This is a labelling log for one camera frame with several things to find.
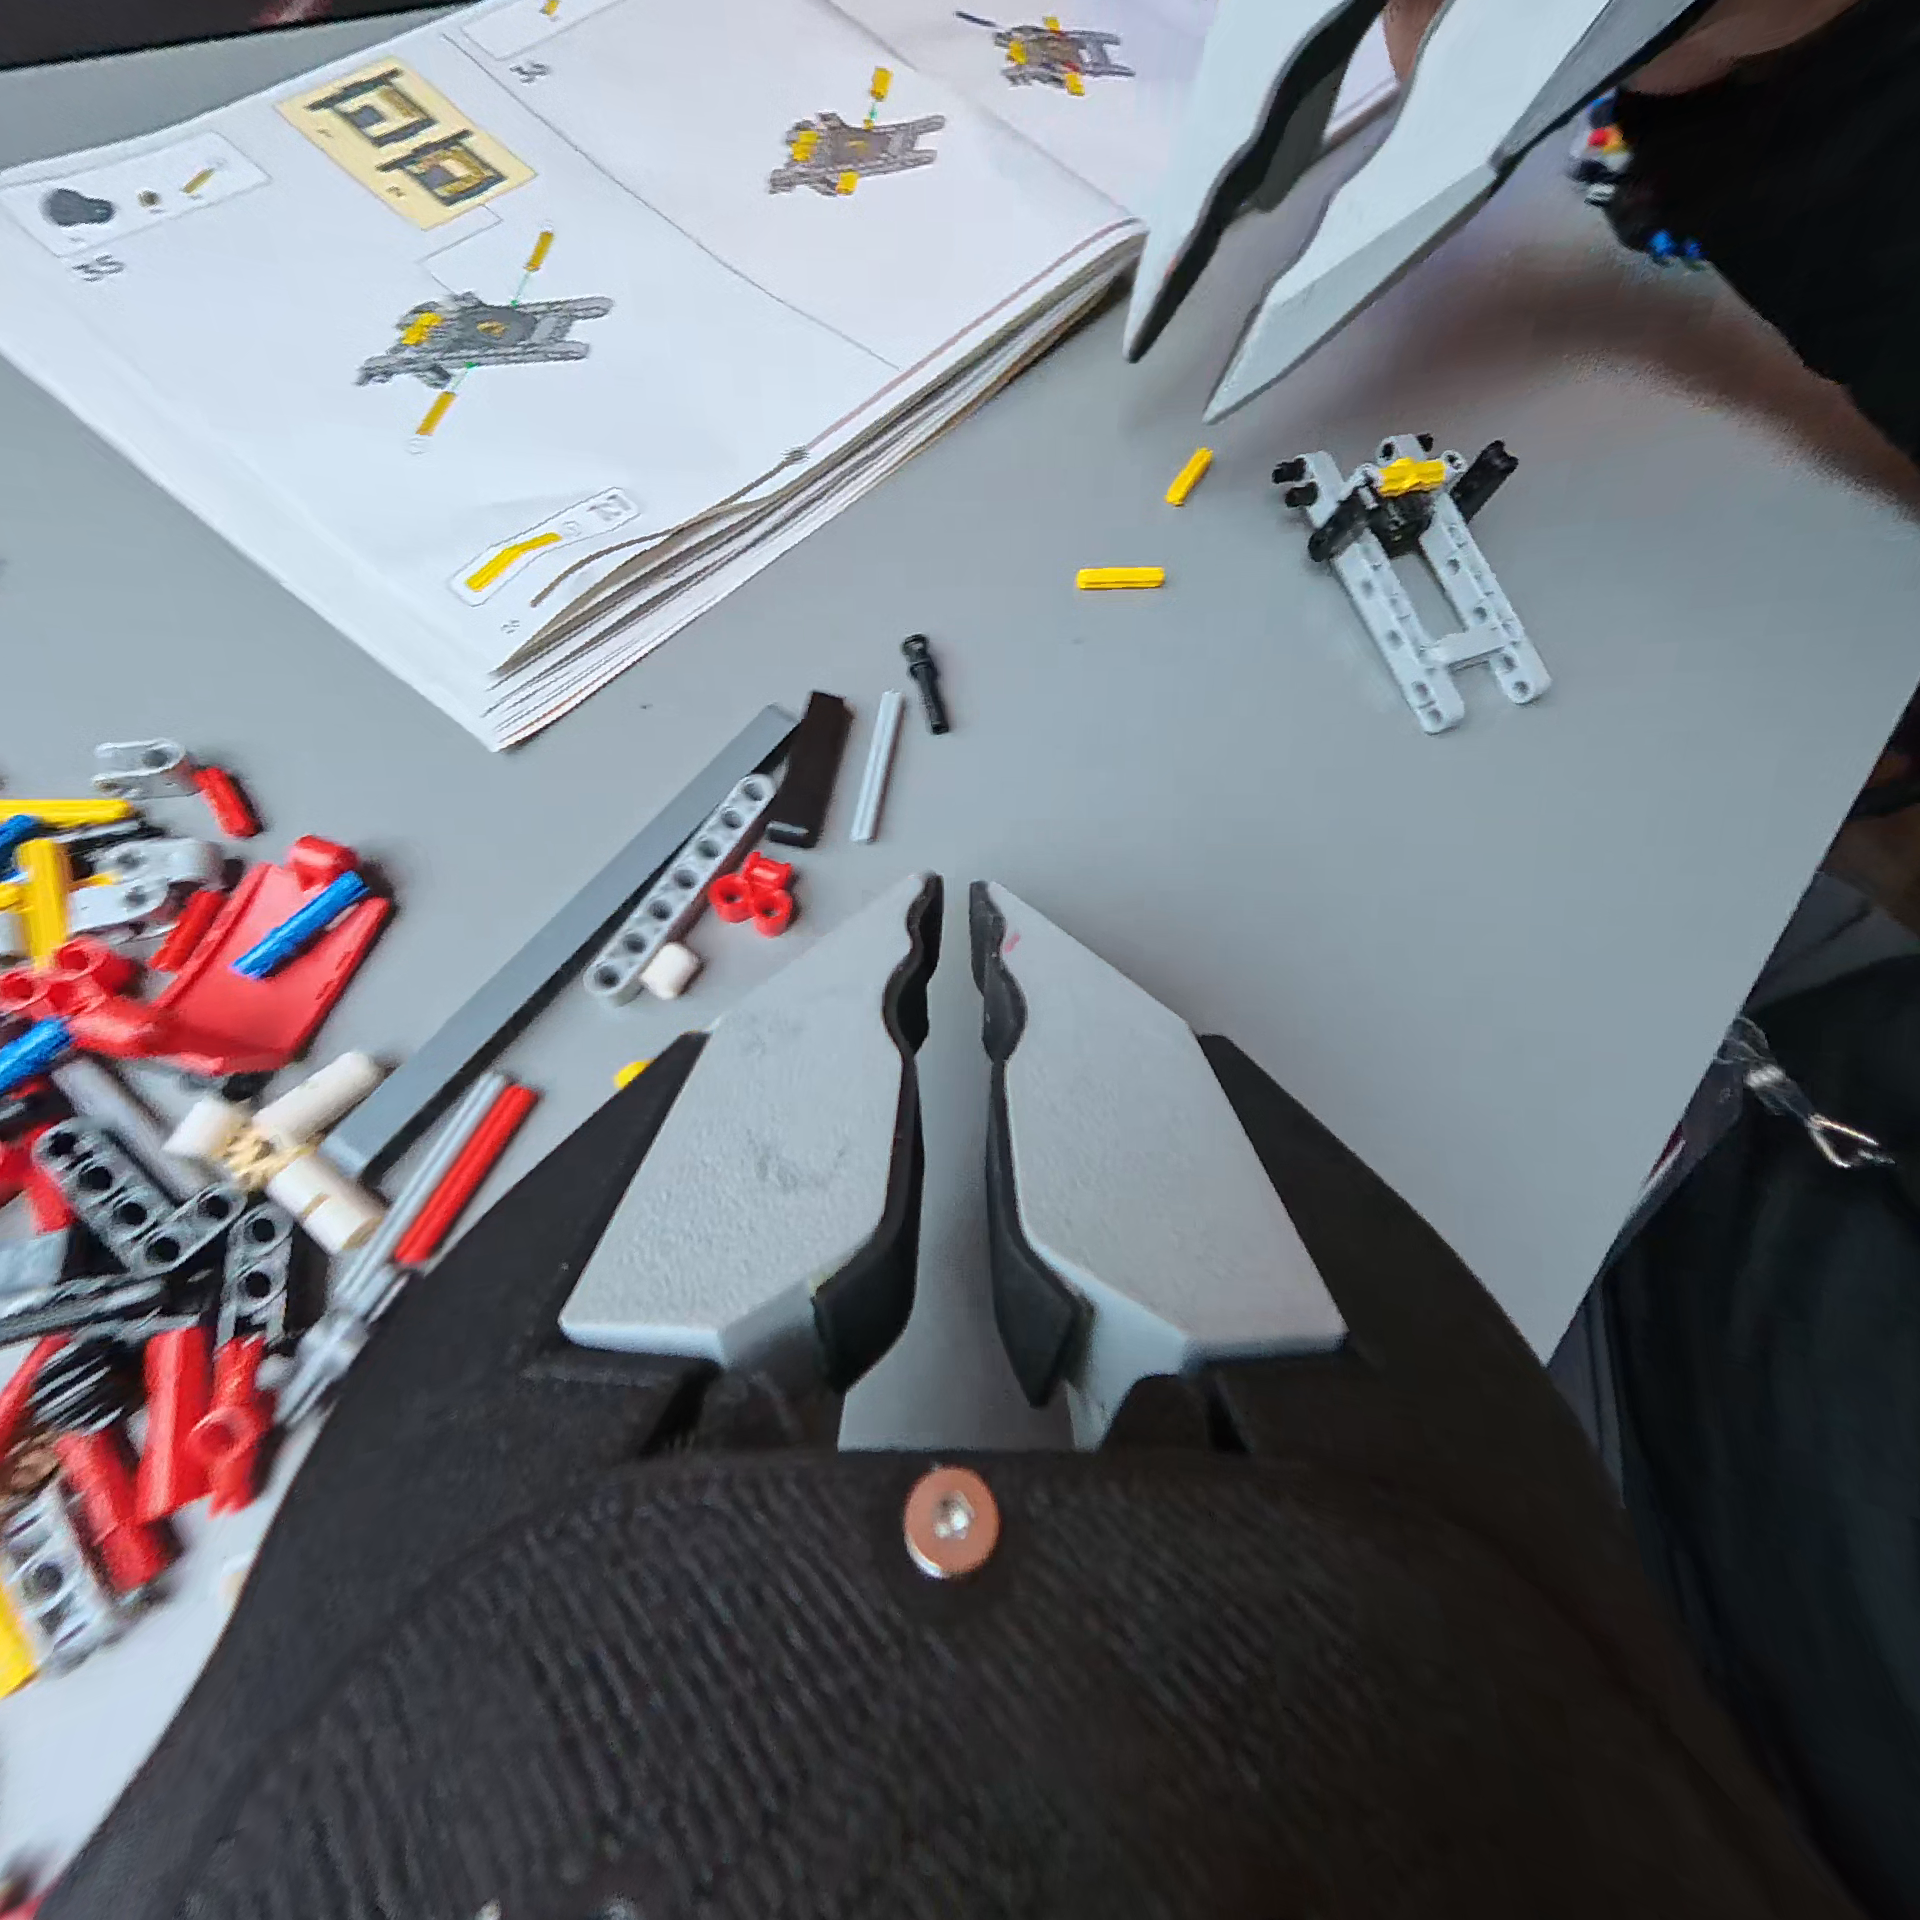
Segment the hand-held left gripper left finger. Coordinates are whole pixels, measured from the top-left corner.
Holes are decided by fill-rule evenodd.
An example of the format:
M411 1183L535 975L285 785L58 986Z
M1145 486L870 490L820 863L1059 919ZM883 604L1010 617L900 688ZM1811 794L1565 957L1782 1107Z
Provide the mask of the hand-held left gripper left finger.
M915 1054L944 885L907 876L706 1036L562 1309L588 1352L847 1393L915 1291Z

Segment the black five-hole lego beam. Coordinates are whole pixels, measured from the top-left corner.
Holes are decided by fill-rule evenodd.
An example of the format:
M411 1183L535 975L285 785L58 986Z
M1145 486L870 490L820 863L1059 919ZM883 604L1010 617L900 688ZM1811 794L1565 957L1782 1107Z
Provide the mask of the black five-hole lego beam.
M789 739L780 791L766 819L771 844L819 847L844 769L850 735L852 709L847 700L815 688Z

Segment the lego instruction booklet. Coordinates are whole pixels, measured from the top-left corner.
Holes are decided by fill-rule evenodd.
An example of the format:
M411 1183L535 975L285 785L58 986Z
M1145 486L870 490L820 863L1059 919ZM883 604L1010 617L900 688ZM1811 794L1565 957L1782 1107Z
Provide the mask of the lego instruction booklet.
M4 361L492 752L1139 262L1217 5L474 5L4 173Z

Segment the grey lego frame assembly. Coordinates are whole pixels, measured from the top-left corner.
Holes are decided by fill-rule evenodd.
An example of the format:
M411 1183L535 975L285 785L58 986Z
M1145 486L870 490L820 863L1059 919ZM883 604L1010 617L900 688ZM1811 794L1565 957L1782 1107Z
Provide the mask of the grey lego frame assembly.
M1424 735L1468 720L1459 678L1483 668L1513 709L1551 688L1548 662L1476 540L1476 518L1517 473L1505 440L1465 457L1389 435L1351 471L1330 453L1273 470L1309 561L1333 575Z

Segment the person's dark clothing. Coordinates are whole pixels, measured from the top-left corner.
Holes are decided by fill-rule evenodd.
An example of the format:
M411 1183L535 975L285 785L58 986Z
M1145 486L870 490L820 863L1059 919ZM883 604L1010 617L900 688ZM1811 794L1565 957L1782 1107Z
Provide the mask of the person's dark clothing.
M1896 1170L1824 1165L1716 1045L1551 1376L1798 1831L1916 1916L1916 932L1817 876L1740 1016Z

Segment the grey lego axle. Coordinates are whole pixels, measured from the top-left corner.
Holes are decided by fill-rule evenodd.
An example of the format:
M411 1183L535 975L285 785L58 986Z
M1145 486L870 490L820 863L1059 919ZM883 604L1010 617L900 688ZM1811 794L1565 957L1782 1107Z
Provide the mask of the grey lego axle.
M904 718L904 696L900 686L890 686L880 696L875 712L875 729L863 764L863 777L853 803L852 844L874 844L880 830L883 809L892 785L892 770L900 752L900 732Z

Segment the person's right forearm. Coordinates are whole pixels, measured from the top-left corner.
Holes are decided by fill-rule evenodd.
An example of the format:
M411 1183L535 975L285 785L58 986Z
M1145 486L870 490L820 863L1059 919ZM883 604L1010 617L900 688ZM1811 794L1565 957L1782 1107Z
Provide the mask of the person's right forearm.
M1633 189L1917 453L1917 5L1712 5L1620 90Z

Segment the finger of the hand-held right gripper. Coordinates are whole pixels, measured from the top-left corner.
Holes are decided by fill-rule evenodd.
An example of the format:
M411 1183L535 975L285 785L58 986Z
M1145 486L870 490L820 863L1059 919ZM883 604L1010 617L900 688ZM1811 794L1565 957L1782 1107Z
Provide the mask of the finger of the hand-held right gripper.
M1279 382L1694 13L1685 2L1445 5L1395 125L1249 315L1206 418L1223 421Z
M1141 361L1213 263L1226 228L1277 204L1318 160L1381 2L1223 2L1145 209L1123 354Z

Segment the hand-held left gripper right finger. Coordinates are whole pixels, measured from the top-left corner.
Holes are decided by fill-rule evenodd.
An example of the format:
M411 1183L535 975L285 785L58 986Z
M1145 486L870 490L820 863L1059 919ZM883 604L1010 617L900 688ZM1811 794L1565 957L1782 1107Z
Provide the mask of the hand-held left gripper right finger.
M990 1291L1030 1407L1100 1443L1143 1381L1349 1336L1200 1036L993 880L969 899L990 1063Z

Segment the pile of loose lego pieces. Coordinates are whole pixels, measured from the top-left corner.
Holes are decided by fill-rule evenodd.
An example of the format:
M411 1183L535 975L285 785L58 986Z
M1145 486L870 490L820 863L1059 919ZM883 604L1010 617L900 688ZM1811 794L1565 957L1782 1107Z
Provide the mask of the pile of loose lego pieces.
M401 1067L306 1054L394 901L350 844L239 863L161 838L248 797L173 739L103 743L94 803L4 821L4 1693L88 1663L169 1584L177 1522L253 1505L432 1262L539 1103L492 1072L588 948L624 1001L697 975L681 928L735 906L797 718L766 709Z

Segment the partly built lego model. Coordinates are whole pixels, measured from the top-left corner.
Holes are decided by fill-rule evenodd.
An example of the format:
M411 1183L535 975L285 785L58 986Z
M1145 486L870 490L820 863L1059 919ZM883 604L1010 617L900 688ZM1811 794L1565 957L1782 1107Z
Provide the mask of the partly built lego model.
M1620 107L1622 90L1615 86L1581 111L1569 146L1569 179L1627 251L1664 271L1705 271L1705 249L1669 217L1664 196L1620 125Z

